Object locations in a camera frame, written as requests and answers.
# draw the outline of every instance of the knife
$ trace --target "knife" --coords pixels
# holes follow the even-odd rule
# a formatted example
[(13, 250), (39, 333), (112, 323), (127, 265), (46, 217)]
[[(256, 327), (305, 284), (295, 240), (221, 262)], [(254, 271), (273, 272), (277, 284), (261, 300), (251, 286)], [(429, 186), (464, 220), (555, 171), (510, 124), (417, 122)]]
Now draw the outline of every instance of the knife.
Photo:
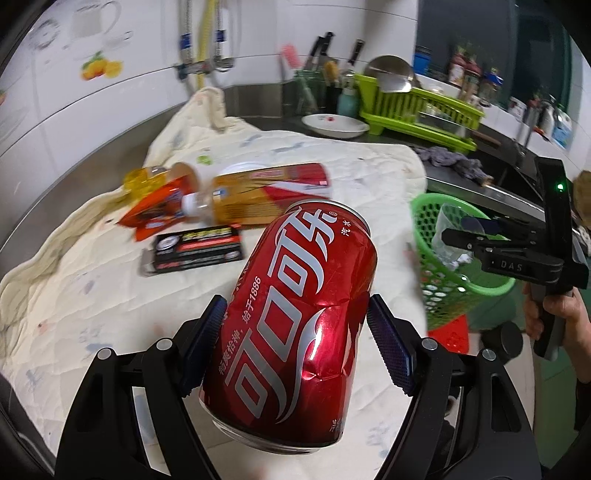
[(340, 85), (341, 87), (351, 87), (352, 84), (355, 82), (355, 62), (361, 53), (361, 49), (365, 45), (365, 42), (360, 38), (357, 39), (355, 42), (355, 46), (353, 48), (353, 53), (351, 53), (351, 57), (347, 60), (346, 69), (341, 72), (340, 74)]
[(324, 67), (324, 64), (328, 61), (328, 49), (330, 47), (330, 42), (332, 38), (335, 36), (332, 32), (327, 32), (323, 39), (322, 48), (320, 49), (320, 55), (318, 56), (318, 63), (316, 64), (316, 70), (321, 70)]
[(310, 55), (308, 55), (308, 59), (306, 60), (306, 63), (304, 63), (304, 70), (311, 70), (314, 66), (314, 57), (316, 57), (316, 52), (318, 52), (318, 49), (322, 45), (323, 41), (324, 37), (318, 37), (318, 39), (312, 46), (312, 50), (310, 50)]
[(365, 42), (363, 40), (361, 40), (360, 38), (358, 38), (357, 41), (355, 42), (355, 47), (353, 48), (353, 53), (351, 54), (350, 59), (347, 61), (347, 64), (351, 65), (351, 68), (353, 68), (355, 66), (355, 62), (359, 58), (359, 54), (361, 53), (361, 50), (363, 49), (364, 45), (365, 45)]

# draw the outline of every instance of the white cloth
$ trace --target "white cloth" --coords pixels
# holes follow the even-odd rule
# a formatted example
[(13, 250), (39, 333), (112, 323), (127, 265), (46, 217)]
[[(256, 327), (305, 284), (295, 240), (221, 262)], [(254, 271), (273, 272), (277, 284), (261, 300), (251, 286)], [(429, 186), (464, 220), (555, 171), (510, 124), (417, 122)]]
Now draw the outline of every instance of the white cloth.
[[(155, 139), (145, 163), (170, 166), (183, 160), (196, 166), (202, 154), (220, 168), (241, 161), (269, 166), (323, 163), (334, 200), (354, 208), (370, 226), (378, 251), (373, 292), (382, 295), (393, 314), (426, 334), (408, 206), (424, 191), (426, 180), (421, 162), (408, 147), (261, 132), (225, 117), (221, 92), (206, 88)], [(100, 348), (123, 354), (173, 336), (185, 320), (201, 315), (214, 294), (230, 297), (245, 263), (140, 276), (139, 258), (151, 239), (136, 243), (132, 230), (116, 224), (129, 208), (123, 201), (121, 189), (88, 201), (49, 236), (34, 258), (0, 283), (0, 367), (54, 453), (76, 391)], [(247, 255), (261, 233), (243, 231)], [(145, 396), (137, 391), (135, 397), (148, 455), (154, 466), (165, 470)], [(186, 406), (222, 478), (324, 479), (374, 475), (409, 401), (392, 385), (364, 326), (345, 432), (332, 447), (297, 458), (265, 454), (217, 431), (197, 392), (186, 399)]]

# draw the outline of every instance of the white plate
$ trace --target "white plate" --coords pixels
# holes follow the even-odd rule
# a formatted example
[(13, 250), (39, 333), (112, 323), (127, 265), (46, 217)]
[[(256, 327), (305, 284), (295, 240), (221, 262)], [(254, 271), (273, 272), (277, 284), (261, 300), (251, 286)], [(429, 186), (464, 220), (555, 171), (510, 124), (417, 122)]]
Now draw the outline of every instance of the white plate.
[(343, 115), (318, 113), (301, 119), (305, 126), (317, 134), (331, 138), (355, 138), (369, 130), (369, 125)]

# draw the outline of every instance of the red soda can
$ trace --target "red soda can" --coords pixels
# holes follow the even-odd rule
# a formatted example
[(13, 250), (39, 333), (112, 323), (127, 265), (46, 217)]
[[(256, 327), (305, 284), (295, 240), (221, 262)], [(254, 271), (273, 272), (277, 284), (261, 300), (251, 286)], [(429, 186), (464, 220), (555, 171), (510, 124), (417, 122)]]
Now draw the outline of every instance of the red soda can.
[(303, 200), (268, 225), (200, 392), (218, 428), (275, 453), (339, 440), (376, 263), (369, 227), (340, 203)]

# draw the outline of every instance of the green plastic basket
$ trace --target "green plastic basket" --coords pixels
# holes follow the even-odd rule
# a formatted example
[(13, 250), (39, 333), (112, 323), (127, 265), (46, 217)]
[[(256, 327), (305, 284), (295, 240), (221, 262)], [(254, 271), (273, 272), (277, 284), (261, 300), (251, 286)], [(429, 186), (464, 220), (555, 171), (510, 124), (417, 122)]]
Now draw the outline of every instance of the green plastic basket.
[(416, 116), (429, 103), (451, 120), (472, 130), (478, 130), (484, 113), (466, 102), (413, 88), (408, 93), (383, 93), (373, 77), (355, 76), (361, 92), (360, 116), (369, 124), (369, 133), (381, 135), (384, 128), (396, 130), (414, 137), (443, 145), (455, 152), (476, 151), (476, 144), (469, 138), (456, 137), (445, 130), (415, 124)]
[[(461, 228), (460, 220), (466, 215), (488, 218), (469, 203), (449, 195), (423, 193), (413, 200), (414, 236), (421, 257), (421, 289), (429, 330), (467, 313), (485, 298), (504, 295), (515, 284), (514, 278), (483, 272), (477, 258), (453, 272), (439, 261), (431, 249), (431, 239), (435, 234), (439, 209), (445, 203), (460, 207), (463, 211), (463, 214), (458, 213), (457, 217), (451, 218), (456, 228)], [(489, 238), (504, 237), (498, 235)]]

